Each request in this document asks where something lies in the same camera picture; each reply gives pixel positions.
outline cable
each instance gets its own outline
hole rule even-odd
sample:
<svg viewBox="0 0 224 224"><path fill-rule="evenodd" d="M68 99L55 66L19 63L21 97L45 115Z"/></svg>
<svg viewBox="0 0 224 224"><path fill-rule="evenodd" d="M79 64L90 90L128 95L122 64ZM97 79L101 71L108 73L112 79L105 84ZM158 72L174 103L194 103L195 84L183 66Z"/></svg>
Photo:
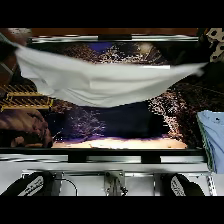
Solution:
<svg viewBox="0 0 224 224"><path fill-rule="evenodd" d="M68 179L55 179L55 180L61 180L61 181L68 181L69 183L71 183L73 185L73 187L75 188L75 196L78 196L78 190L77 190L77 187L75 186L75 184L71 181L71 180L68 180Z"/></svg>

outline hanging white fabric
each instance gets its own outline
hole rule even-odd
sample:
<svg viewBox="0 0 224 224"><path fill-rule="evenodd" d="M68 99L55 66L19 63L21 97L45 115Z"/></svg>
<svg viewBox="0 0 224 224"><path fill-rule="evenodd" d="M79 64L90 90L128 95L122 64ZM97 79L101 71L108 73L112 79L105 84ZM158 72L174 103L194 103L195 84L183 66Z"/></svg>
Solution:
<svg viewBox="0 0 224 224"><path fill-rule="evenodd" d="M24 78L38 92L79 106L114 107L156 97L205 65L163 66L91 64L18 45L16 56Z"/></svg>

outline denim cloth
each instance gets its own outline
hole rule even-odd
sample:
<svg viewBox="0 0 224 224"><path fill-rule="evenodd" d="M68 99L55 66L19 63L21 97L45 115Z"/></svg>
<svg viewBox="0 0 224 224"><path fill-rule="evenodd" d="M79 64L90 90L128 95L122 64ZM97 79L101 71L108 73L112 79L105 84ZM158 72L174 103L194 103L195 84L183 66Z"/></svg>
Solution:
<svg viewBox="0 0 224 224"><path fill-rule="evenodd" d="M215 173L224 173L224 112L202 111L197 114L208 166Z"/></svg>

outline light blue fabric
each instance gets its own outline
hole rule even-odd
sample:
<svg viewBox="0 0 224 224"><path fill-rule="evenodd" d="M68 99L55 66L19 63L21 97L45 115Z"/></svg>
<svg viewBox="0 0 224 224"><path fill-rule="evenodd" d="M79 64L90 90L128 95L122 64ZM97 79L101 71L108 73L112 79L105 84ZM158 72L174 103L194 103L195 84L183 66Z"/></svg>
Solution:
<svg viewBox="0 0 224 224"><path fill-rule="evenodd" d="M224 112L202 111L197 114L203 125L216 173L224 173Z"/></svg>

